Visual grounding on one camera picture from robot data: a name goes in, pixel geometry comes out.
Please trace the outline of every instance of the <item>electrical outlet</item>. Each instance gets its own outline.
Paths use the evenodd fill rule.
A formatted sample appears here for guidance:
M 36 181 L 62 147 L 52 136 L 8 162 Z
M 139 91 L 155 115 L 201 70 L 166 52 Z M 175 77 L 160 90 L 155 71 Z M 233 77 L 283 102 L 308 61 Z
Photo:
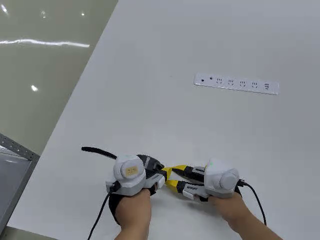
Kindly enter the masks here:
M 251 86 L 252 86 L 253 89 L 257 89 L 258 88 L 258 83 L 256 81 L 253 81 L 251 83 Z
M 246 81 L 241 80 L 241 81 L 240 81 L 240 87 L 241 87 L 241 88 L 245 88 L 245 87 L 246 87 Z
M 234 79 L 229 79 L 228 85 L 229 85 L 229 86 L 235 85 L 235 80 L 234 80 Z
M 194 84 L 198 86 L 241 90 L 262 94 L 280 94 L 279 83 L 276 81 L 248 80 L 245 78 L 197 73 L 194 78 Z
M 221 85 L 222 82 L 223 82 L 222 77 L 217 77 L 217 78 L 216 78 L 216 83 L 217 83 L 217 84 Z

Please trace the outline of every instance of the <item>white table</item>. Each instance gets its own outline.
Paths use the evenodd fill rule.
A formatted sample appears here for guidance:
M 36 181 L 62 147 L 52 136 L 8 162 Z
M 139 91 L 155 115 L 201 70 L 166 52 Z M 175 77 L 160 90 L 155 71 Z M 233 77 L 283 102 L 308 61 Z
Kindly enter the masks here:
M 113 161 L 146 153 L 167 166 L 228 161 L 257 190 L 285 239 L 319 237 L 320 3 L 121 0 L 53 131 L 9 225 L 86 239 Z M 278 96 L 193 85 L 196 73 L 280 82 Z M 248 207 L 261 213 L 243 189 Z M 94 239 L 119 227 L 105 209 Z M 207 204 L 165 187 L 149 239 L 239 239 Z

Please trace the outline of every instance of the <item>black plastic part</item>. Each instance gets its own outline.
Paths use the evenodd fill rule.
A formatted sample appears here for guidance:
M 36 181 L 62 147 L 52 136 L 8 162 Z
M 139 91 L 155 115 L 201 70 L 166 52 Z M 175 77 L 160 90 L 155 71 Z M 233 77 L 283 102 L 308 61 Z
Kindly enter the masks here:
M 237 193 L 237 194 L 240 194 L 240 196 L 242 197 L 242 194 L 241 194 L 240 189 L 239 189 L 238 186 L 235 186 L 234 192 Z
M 191 180 L 196 180 L 199 182 L 204 182 L 205 181 L 205 175 L 204 173 L 198 173 L 198 172 L 193 172 L 194 167 L 192 166 L 186 166 L 184 170 L 181 169 L 176 169 L 176 168 L 172 168 L 172 171 L 175 172 L 176 174 L 178 174 L 181 177 L 185 177 Z
M 142 160 L 144 168 L 146 170 L 157 172 L 165 167 L 163 164 L 161 164 L 157 159 L 153 158 L 152 156 L 143 155 L 143 154 L 138 154 L 137 156 Z
M 203 197 L 203 196 L 199 196 L 199 200 L 200 200 L 201 202 L 208 202 L 208 198 L 205 198 L 205 197 Z
M 176 185 L 176 190 L 178 193 L 182 194 L 186 184 L 188 184 L 189 182 L 186 181 L 178 181 L 177 185 Z
M 158 173 L 161 174 L 162 176 L 164 176 L 165 181 L 168 180 L 168 176 L 167 176 L 167 172 L 166 171 L 160 170 Z

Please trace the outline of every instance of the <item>hand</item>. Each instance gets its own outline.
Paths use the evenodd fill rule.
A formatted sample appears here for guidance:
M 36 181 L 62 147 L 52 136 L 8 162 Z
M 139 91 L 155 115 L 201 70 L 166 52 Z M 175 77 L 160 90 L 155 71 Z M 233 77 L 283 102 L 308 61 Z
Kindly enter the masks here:
M 223 219 L 228 222 L 229 226 L 235 232 L 238 232 L 238 223 L 243 222 L 247 218 L 253 216 L 240 194 L 236 192 L 231 198 L 218 198 L 210 196 L 208 201 L 216 207 Z
M 131 197 L 124 197 L 115 210 L 115 217 L 122 229 L 149 229 L 151 220 L 150 191 L 143 189 Z

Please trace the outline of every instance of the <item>label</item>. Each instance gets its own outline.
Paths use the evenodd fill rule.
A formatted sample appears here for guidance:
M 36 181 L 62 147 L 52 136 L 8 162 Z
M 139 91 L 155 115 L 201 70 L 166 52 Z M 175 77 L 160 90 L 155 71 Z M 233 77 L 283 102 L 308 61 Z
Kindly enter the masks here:
M 125 176 L 131 176 L 138 173 L 138 166 L 131 166 L 125 169 Z

